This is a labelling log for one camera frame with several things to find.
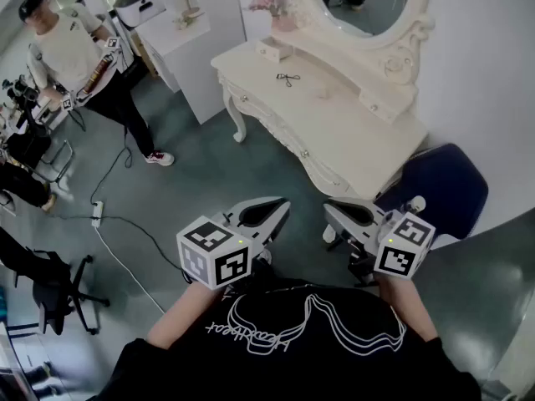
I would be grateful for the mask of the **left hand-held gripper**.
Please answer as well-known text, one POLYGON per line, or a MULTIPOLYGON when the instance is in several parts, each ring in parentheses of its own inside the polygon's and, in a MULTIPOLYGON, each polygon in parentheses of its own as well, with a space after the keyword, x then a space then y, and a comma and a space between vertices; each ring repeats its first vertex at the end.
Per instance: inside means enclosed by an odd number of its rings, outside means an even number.
POLYGON ((277 237, 289 213, 289 200, 264 196, 239 202, 227 212, 228 220, 241 228, 206 216, 197 218, 176 234, 182 270, 211 290, 249 276, 255 260, 272 260, 262 241, 277 237))

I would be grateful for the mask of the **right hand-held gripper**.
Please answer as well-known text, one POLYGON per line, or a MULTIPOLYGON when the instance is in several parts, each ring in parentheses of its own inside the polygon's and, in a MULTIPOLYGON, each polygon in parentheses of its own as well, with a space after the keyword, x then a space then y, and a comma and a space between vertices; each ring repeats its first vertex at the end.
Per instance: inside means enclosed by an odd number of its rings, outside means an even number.
POLYGON ((371 201, 334 198, 324 202, 328 223, 341 236, 355 240, 348 269, 362 285, 374 283, 373 274, 410 280, 431 248, 435 227, 406 212, 385 214, 371 201), (368 224, 379 224, 368 229, 368 224))

